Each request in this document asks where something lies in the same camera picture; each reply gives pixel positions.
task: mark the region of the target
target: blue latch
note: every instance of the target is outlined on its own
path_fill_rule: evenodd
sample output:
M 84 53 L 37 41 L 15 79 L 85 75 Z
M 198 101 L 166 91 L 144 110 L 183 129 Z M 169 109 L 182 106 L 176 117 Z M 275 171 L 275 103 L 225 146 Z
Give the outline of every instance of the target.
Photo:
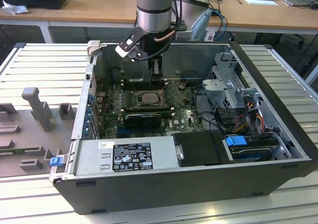
M 53 157 L 50 160 L 50 166 L 63 166 L 63 157 Z
M 225 139 L 228 146 L 246 146 L 246 140 L 244 136 L 229 136 Z

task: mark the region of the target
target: desk leg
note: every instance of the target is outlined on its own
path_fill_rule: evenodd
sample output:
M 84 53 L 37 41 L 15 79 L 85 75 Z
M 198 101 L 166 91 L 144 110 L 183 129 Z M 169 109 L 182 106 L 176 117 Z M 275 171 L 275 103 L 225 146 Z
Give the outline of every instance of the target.
M 39 27 L 42 31 L 42 35 L 43 35 L 45 43 L 47 43 L 47 44 L 55 43 L 54 36 L 53 36 L 53 33 L 51 31 L 51 27 L 49 26 L 49 24 L 43 23 L 43 24 L 39 25 Z
M 318 64 L 316 65 L 314 70 L 308 75 L 308 77 L 306 78 L 305 82 L 308 85 L 312 85 L 313 82 L 317 79 L 317 77 L 318 77 Z
M 85 35 L 85 39 L 89 39 L 90 38 L 87 27 L 84 27 L 84 35 Z

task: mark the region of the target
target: desk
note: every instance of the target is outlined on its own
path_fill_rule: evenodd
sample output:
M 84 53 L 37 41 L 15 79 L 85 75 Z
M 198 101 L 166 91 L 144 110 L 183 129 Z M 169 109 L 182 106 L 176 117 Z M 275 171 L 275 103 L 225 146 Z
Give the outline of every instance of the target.
M 222 0 L 222 14 L 228 19 L 228 30 L 239 32 L 298 33 L 316 34 L 318 32 L 318 11 L 309 8 L 289 7 L 275 1 L 278 5 L 248 4 L 244 0 Z M 209 26 L 215 26 L 210 20 Z
M 318 11 L 290 7 L 283 1 L 278 6 L 253 5 L 241 0 L 223 0 L 222 14 L 228 19 L 228 31 L 263 33 L 316 34 Z M 0 12 L 0 24 L 37 25 L 46 43 L 53 43 L 50 26 L 131 28 L 136 18 L 136 0 L 66 0 L 60 10 L 30 9 L 28 14 L 9 15 Z M 211 18 L 209 31 L 220 25 Z

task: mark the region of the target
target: white paper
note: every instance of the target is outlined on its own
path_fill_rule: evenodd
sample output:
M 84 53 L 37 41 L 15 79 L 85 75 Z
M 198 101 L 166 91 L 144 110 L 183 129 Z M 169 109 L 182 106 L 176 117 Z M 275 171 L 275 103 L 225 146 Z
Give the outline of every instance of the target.
M 248 4 L 278 5 L 272 0 L 244 0 Z
M 4 0 L 2 0 L 2 2 L 3 2 L 2 9 L 5 12 L 9 13 L 9 14 L 15 15 L 15 14 L 20 14 L 20 13 L 28 13 L 28 12 L 30 12 L 26 8 L 26 6 L 24 6 L 24 5 L 18 5 L 18 6 L 11 5 L 11 4 L 6 3 Z

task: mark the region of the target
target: warning label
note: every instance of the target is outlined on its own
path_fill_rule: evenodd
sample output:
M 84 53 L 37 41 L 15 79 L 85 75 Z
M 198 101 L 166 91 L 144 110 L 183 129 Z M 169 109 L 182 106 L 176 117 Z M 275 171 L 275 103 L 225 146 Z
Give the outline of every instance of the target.
M 150 143 L 114 145 L 115 172 L 153 169 Z

